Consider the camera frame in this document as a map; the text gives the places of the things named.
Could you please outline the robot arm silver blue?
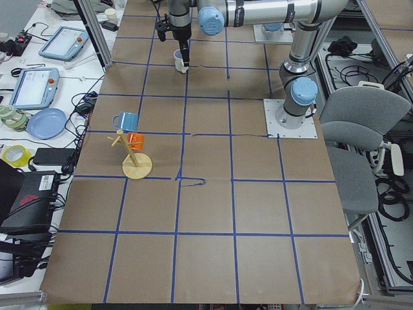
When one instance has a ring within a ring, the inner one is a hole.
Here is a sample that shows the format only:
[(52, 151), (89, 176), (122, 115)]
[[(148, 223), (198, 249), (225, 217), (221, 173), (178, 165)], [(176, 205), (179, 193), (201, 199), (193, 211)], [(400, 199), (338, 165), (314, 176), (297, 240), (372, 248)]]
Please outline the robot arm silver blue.
[(262, 27), (265, 32), (277, 32), (282, 31), (283, 23), (265, 23)]
[(296, 77), (307, 73), (312, 56), (325, 38), (324, 30), (346, 6), (346, 1), (169, 1), (168, 13), (156, 23), (161, 41), (171, 32), (179, 42), (183, 64), (189, 66), (188, 40), (192, 35), (190, 8), (197, 8), (198, 24), (208, 36), (215, 36), (225, 27), (296, 22), (296, 33), (289, 56), (281, 65), (286, 100), (284, 111), (291, 116), (302, 116), (301, 107), (292, 96)]

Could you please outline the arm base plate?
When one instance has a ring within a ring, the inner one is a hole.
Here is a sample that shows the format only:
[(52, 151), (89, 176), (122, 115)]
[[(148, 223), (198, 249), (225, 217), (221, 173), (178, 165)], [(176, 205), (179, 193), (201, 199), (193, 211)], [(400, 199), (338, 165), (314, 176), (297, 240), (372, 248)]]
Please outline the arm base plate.
[(265, 32), (261, 24), (254, 25), (254, 38), (256, 43), (271, 43), (277, 45), (291, 45), (293, 42), (293, 31), (288, 23), (283, 23), (282, 31)]
[(284, 110), (284, 99), (264, 99), (264, 111), (269, 138), (317, 139), (310, 107), (302, 116), (291, 116)]

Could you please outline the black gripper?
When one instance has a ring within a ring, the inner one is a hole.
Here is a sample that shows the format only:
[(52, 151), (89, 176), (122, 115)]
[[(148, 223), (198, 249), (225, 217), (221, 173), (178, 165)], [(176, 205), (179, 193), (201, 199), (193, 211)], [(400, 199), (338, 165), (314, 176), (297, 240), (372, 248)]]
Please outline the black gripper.
[(190, 50), (187, 40), (192, 35), (190, 16), (188, 14), (179, 16), (165, 14), (164, 18), (156, 23), (156, 30), (161, 42), (166, 41), (166, 33), (168, 31), (172, 32), (174, 39), (179, 41), (183, 66), (188, 68), (190, 66)]

